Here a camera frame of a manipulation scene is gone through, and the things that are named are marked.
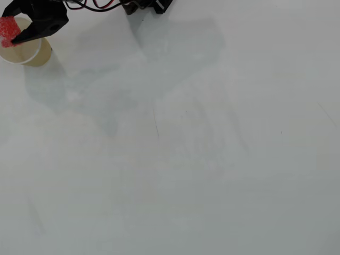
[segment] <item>red wire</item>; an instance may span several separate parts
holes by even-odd
[[[97,0],[92,0],[92,1],[93,1],[94,5],[95,5],[97,8],[99,8],[99,9],[106,9],[106,8],[108,8],[110,5],[112,5],[113,1],[115,1],[115,0],[110,0],[110,2],[108,2],[108,3],[107,3],[106,5],[104,5],[104,6],[99,6],[98,3],[97,3]]]

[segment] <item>black wire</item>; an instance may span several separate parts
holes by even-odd
[[[70,6],[68,5],[68,3],[66,2],[66,5],[67,5],[67,7],[68,7],[70,10],[80,10],[80,9],[82,9],[82,8],[85,8],[85,9],[88,9],[88,10],[93,11],[93,12],[108,12],[108,11],[111,11],[111,10],[113,10],[113,9],[115,9],[115,8],[117,8],[117,7],[121,6],[121,5],[123,5],[123,4],[124,4],[124,5],[128,5],[128,4],[130,4],[130,3],[134,3],[139,9],[142,9],[142,10],[143,10],[143,9],[149,7],[151,4],[153,4],[156,0],[151,1],[150,4],[148,4],[147,6],[141,6],[137,1],[131,0],[131,1],[128,1],[128,2],[126,2],[126,3],[120,2],[119,4],[116,4],[116,5],[114,5],[114,6],[110,7],[110,8],[105,8],[105,9],[95,9],[95,8],[92,8],[92,7],[88,7],[88,6],[86,5],[86,1],[87,1],[87,0],[85,1],[84,4],[81,3],[81,2],[78,1],[78,0],[72,0],[72,1],[75,2],[76,4],[79,4],[80,7],[72,8],[72,7],[70,7]]]
[[[92,1],[93,1],[93,4],[95,5],[95,7],[99,8],[99,9],[106,9],[110,5],[112,5],[114,0],[110,0],[110,2],[108,2],[106,5],[103,5],[103,6],[99,6],[98,3],[97,3],[97,0],[92,0]]]
[[[117,8],[117,7],[119,7],[123,4],[122,2],[120,2],[119,4],[115,4],[114,6],[107,8],[107,9],[95,9],[95,8],[92,8],[92,7],[88,7],[86,4],[83,4],[83,3],[79,2],[78,0],[72,0],[72,1],[75,2],[76,4],[79,4],[82,8],[88,9],[88,10],[93,11],[93,12],[108,12],[108,11],[111,11],[111,10],[113,10],[113,9],[115,9],[115,8]]]
[[[80,7],[70,7],[68,2],[66,1],[65,4],[67,5],[67,7],[70,9],[70,10],[73,10],[73,11],[76,11],[76,10],[81,10],[83,9],[84,7],[80,6]]]

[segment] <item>white table surface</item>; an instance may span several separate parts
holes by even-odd
[[[1,255],[340,254],[339,1],[69,17],[0,62]]]

